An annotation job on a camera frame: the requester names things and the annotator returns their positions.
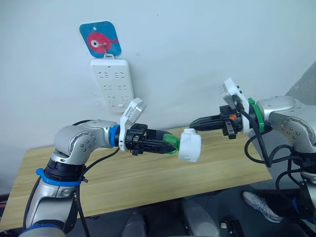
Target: black cable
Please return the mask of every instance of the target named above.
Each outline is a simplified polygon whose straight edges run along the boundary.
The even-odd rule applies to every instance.
[[[79,124],[82,124],[82,123],[85,123],[85,122],[89,122],[89,121],[91,121],[91,119],[88,119],[88,120],[82,120],[82,121],[79,121],[79,122],[75,122],[75,123],[73,124],[73,126],[75,126],[75,125],[79,125]]]
[[[105,160],[105,159],[107,159],[107,158],[110,158],[110,157],[114,156],[117,152],[119,152],[119,147],[118,147],[113,153],[111,153],[111,154],[109,154],[109,155],[107,155],[107,156],[105,156],[105,157],[102,157],[102,158],[96,160],[95,162],[93,162],[91,165],[89,165],[86,169],[84,169],[84,171],[82,172],[82,174],[81,174],[80,177],[83,178],[84,174],[85,174],[86,172],[88,172],[89,169],[91,169],[91,168],[92,168],[93,166],[95,166],[97,163],[99,163],[99,162],[101,162],[101,161],[103,161],[103,160]]]
[[[29,209],[30,209],[30,205],[31,205],[31,202],[32,202],[32,199],[33,199],[33,196],[34,196],[34,193],[36,191],[36,188],[38,187],[40,183],[40,177],[36,180],[33,188],[32,188],[32,191],[31,191],[31,194],[29,196],[29,199],[28,199],[28,202],[26,204],[26,207],[25,207],[25,212],[24,212],[24,216],[23,216],[23,227],[22,227],[22,230],[25,230],[26,229],[26,217],[28,215],[28,212],[29,212]]]
[[[287,170],[291,170],[291,169],[292,169],[292,160],[289,159],[289,160],[287,161]],[[296,183],[298,186],[300,186],[300,183],[299,183],[296,179],[294,179],[294,177],[292,176],[291,173],[288,173],[287,176],[288,176],[294,183]]]
[[[287,175],[287,174],[291,174],[291,173],[297,173],[297,172],[301,172],[302,169],[293,169],[293,170],[287,170],[283,173],[281,173],[277,178],[276,178],[276,190],[278,191],[278,193],[284,198],[286,199],[287,201],[289,202],[292,202],[292,200],[287,197],[286,195],[284,195],[280,189],[280,180],[281,178],[284,176],[284,175]]]
[[[114,156],[118,151],[119,151],[119,148],[117,148],[113,153],[111,153],[111,154],[109,154],[109,155],[107,155],[105,157],[102,157],[102,158],[96,160],[95,162],[93,162],[86,169],[84,169],[84,171],[81,173],[81,175],[79,177],[79,180],[82,180],[84,178],[83,177],[84,174],[89,169],[91,169],[93,166],[95,166],[97,163],[99,163],[99,162],[101,162],[101,161],[103,161],[103,160],[105,160],[107,158],[110,158],[110,157]],[[90,237],[89,229],[88,229],[87,223],[85,221],[83,210],[82,210],[82,206],[81,206],[81,202],[80,202],[80,185],[76,186],[76,201],[77,201],[78,212],[79,212],[80,220],[82,222],[82,226],[83,226],[83,229],[84,229],[85,236],[86,237]]]
[[[262,153],[262,157],[263,157],[263,160],[265,161],[265,164],[268,168],[271,167],[272,165],[272,161],[269,160],[269,157],[268,157],[268,153],[267,153],[267,150],[266,150],[266,145],[265,145],[265,142],[262,138],[262,135],[259,131],[259,127],[258,127],[258,124],[256,123],[256,121],[248,114],[246,113],[246,111],[244,110],[244,108],[239,108],[238,109],[239,112],[244,115],[248,120],[249,120],[249,124],[251,125],[252,129],[254,130],[256,136],[257,136],[257,140],[258,140],[258,143],[259,143],[259,146],[260,146],[260,150],[261,150],[261,153]]]
[[[81,220],[81,223],[83,226],[85,236],[90,237],[89,229],[88,229],[87,223],[85,221],[81,202],[80,202],[80,185],[76,186],[76,202],[77,202],[77,208],[78,208],[78,212],[79,212],[79,216],[80,216],[80,220]]]
[[[248,147],[250,145],[250,143],[256,138],[256,136],[253,136],[251,137],[245,144],[245,147],[244,147],[244,152],[246,154],[246,156],[252,160],[253,162],[256,162],[256,163],[260,163],[260,164],[265,164],[265,161],[263,160],[259,160],[259,159],[255,159],[253,158],[250,154],[249,154],[249,151],[248,151]],[[282,157],[282,158],[278,158],[278,159],[273,159],[274,156],[276,155],[276,153],[282,149],[282,148],[288,148],[290,151],[293,150],[293,148],[289,145],[280,145],[280,146],[277,146],[275,147],[271,154],[269,155],[269,159],[271,160],[271,163],[274,164],[274,163],[278,163],[278,162],[282,162],[282,161],[285,161],[285,160],[289,160],[289,159],[297,159],[299,161],[303,161],[303,159],[299,156],[286,156],[286,157]]]

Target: wall socket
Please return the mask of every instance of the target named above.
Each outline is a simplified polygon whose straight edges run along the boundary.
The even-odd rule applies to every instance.
[[[128,62],[122,59],[93,59],[90,66],[109,110],[124,113],[134,99]]]

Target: green ring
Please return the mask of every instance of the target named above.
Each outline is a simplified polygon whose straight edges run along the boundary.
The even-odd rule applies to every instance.
[[[253,107],[255,114],[257,116],[257,120],[259,122],[259,131],[263,132],[265,130],[265,123],[263,121],[260,109],[259,109],[258,105],[256,104],[256,102],[252,98],[248,98],[248,102],[249,102],[249,105],[251,107]]]

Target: sneaker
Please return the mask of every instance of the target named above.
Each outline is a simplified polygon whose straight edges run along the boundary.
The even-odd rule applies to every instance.
[[[274,223],[279,223],[283,219],[283,217],[280,217],[276,215],[267,205],[266,200],[264,198],[261,198],[251,192],[243,192],[241,194],[243,200],[245,203],[247,203],[250,207],[252,207],[255,210],[260,211],[264,217]]]

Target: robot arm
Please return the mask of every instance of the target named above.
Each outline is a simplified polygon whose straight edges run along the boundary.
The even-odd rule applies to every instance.
[[[263,140],[259,140],[262,139],[261,133],[271,129],[281,132],[290,144],[280,146],[291,150],[291,156],[287,160],[293,158],[293,162],[301,167],[297,171],[300,171],[304,181],[300,185],[304,211],[313,214],[316,208],[316,106],[304,105],[288,96],[276,96],[255,103],[251,98],[246,100],[244,93],[232,79],[225,81],[223,89],[222,97],[228,105],[220,107],[219,115],[198,118],[190,127],[201,131],[222,129],[223,135],[230,139],[235,139],[238,132],[248,134],[253,128],[256,133],[253,138],[258,139],[265,160],[260,163],[265,163],[267,167],[275,161],[275,153],[267,155]],[[289,170],[280,174],[277,189],[280,178],[291,172]]]
[[[54,139],[54,151],[45,169],[37,169],[39,179],[30,195],[21,237],[64,237],[75,225],[78,209],[76,189],[83,177],[85,163],[99,148],[119,147],[132,151],[176,153],[179,139],[166,131],[148,129],[135,123],[145,109],[136,98],[123,114],[120,125],[113,121],[90,120],[62,128]]]

